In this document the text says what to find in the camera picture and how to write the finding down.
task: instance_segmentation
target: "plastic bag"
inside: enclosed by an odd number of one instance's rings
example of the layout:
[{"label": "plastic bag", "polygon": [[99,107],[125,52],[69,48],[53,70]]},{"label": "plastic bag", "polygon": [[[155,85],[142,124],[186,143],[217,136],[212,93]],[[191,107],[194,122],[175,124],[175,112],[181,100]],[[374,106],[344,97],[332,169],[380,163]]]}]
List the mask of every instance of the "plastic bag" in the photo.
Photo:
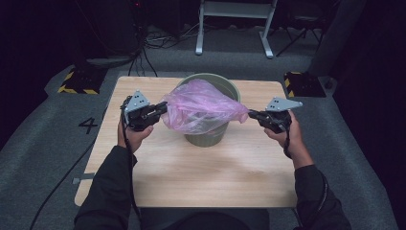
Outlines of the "plastic bag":
[{"label": "plastic bag", "polygon": [[244,123],[248,108],[225,96],[206,80],[191,80],[165,95],[165,125],[183,134],[204,134],[230,121]]}]

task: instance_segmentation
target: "chair leg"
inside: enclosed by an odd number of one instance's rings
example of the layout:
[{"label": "chair leg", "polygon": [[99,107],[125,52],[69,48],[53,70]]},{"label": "chair leg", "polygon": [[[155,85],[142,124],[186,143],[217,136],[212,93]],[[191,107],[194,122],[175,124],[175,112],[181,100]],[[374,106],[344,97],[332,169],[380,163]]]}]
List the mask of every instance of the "chair leg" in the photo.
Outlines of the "chair leg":
[{"label": "chair leg", "polygon": [[328,81],[325,83],[325,88],[330,89],[332,88],[332,85],[333,85],[332,78],[329,78]]},{"label": "chair leg", "polygon": [[287,50],[287,48],[289,48],[291,45],[293,45],[293,43],[295,43],[299,38],[301,38],[303,35],[305,35],[305,33],[307,32],[307,30],[303,30],[298,36],[296,36],[296,38],[294,40],[292,40],[287,46],[285,46],[278,54],[277,57],[279,57],[285,50]]}]

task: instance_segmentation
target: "metal stand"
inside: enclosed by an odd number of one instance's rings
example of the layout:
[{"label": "metal stand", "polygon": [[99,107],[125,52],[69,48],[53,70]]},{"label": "metal stand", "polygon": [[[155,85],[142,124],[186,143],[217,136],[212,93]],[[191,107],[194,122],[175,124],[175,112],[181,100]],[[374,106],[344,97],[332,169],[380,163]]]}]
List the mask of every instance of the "metal stand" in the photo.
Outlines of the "metal stand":
[{"label": "metal stand", "polygon": [[259,32],[263,49],[267,58],[273,58],[274,55],[267,39],[269,27],[274,16],[278,0],[273,0],[272,4],[250,4],[250,3],[230,3],[230,2],[210,2],[201,0],[199,12],[199,34],[197,36],[196,51],[197,55],[203,54],[203,20],[204,16],[228,16],[228,17],[248,17],[248,18],[266,18],[265,30]]}]

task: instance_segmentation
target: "printed number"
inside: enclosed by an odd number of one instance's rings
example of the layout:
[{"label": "printed number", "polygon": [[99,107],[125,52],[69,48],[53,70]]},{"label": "printed number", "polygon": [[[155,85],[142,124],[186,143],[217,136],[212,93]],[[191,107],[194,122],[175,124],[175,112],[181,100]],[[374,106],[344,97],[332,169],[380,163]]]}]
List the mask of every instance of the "printed number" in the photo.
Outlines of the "printed number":
[{"label": "printed number", "polygon": [[90,133],[90,129],[92,129],[92,127],[96,127],[97,125],[94,125],[93,123],[95,122],[94,118],[89,118],[86,121],[82,122],[79,124],[79,127],[87,127],[87,131],[86,134]]}]

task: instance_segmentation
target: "yellow and black hazard tape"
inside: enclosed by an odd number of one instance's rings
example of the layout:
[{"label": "yellow and black hazard tape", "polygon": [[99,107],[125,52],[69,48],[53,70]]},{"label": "yellow and black hazard tape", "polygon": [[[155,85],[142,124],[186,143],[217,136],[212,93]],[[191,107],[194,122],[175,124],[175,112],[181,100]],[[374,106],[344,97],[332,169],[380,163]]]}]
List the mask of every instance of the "yellow and black hazard tape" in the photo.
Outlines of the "yellow and black hazard tape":
[{"label": "yellow and black hazard tape", "polygon": [[104,81],[106,71],[97,73],[96,80],[84,80],[85,78],[79,73],[75,72],[73,68],[65,77],[62,85],[57,90],[58,93],[71,93],[71,94],[100,94],[100,87]]}]

